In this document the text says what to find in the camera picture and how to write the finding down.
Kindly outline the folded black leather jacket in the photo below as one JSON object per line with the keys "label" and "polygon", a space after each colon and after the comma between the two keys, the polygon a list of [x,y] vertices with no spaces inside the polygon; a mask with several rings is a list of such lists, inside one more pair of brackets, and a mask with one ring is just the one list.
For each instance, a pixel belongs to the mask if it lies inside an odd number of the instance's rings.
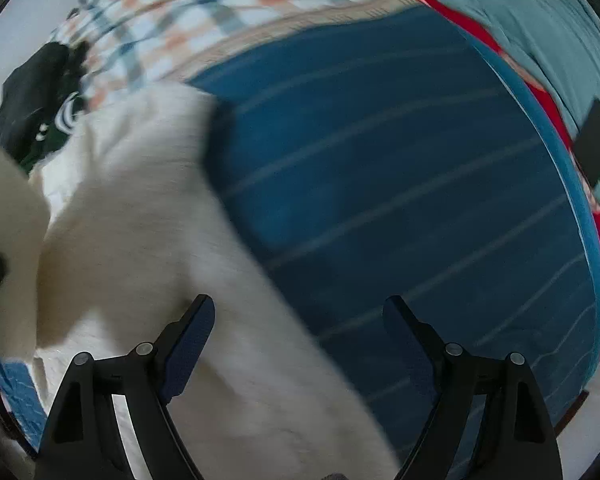
{"label": "folded black leather jacket", "polygon": [[75,47],[49,42],[6,79],[0,106],[0,148],[19,165],[35,130],[61,106],[68,94],[81,92],[88,43]]}

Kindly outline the white tweed jacket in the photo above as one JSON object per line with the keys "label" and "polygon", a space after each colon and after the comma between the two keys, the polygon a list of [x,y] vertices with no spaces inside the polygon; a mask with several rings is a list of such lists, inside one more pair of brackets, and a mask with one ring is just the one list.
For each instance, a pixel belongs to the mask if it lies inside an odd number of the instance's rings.
{"label": "white tweed jacket", "polygon": [[49,410],[70,360],[215,323],[169,411],[209,479],[388,479],[396,454],[238,240],[202,169],[213,96],[151,84],[83,116],[31,172],[0,149],[0,359]]}

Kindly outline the black smartphone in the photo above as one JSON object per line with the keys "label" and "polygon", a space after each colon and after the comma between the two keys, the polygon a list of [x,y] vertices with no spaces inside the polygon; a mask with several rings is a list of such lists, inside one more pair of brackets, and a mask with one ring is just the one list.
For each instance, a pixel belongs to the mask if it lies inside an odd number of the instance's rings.
{"label": "black smartphone", "polygon": [[595,188],[600,182],[600,99],[595,99],[588,110],[572,152],[585,181]]}

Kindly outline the blue striped plaid bedsheet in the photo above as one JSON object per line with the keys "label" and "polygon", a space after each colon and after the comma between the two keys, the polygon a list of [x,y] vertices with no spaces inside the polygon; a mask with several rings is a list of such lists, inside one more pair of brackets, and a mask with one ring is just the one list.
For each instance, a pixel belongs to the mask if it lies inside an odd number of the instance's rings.
{"label": "blue striped plaid bedsheet", "polygon": [[[425,0],[80,0],[49,42],[83,41],[78,121],[151,84],[213,96],[208,185],[396,471],[432,397],[385,329],[389,296],[477,356],[521,353],[552,422],[582,392],[600,239],[552,101],[515,62]],[[31,375],[0,359],[0,387],[38,448]]]}

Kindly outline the folded green striped garment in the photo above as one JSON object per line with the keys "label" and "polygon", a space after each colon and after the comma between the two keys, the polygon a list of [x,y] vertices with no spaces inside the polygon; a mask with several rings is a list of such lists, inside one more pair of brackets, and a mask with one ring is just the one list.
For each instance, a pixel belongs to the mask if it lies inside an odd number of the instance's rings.
{"label": "folded green striped garment", "polygon": [[78,119],[84,113],[85,100],[80,92],[68,94],[58,110],[50,118],[43,120],[35,130],[33,142],[19,166],[30,174],[38,162],[58,152],[67,143]]}

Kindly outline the teal velvet pillow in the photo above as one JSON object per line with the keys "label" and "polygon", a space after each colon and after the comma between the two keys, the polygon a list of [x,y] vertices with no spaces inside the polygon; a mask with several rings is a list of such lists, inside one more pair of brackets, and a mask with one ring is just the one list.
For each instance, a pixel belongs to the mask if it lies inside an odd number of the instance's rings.
{"label": "teal velvet pillow", "polygon": [[600,100],[600,19],[585,0],[438,0],[483,25],[556,102],[575,136]]}

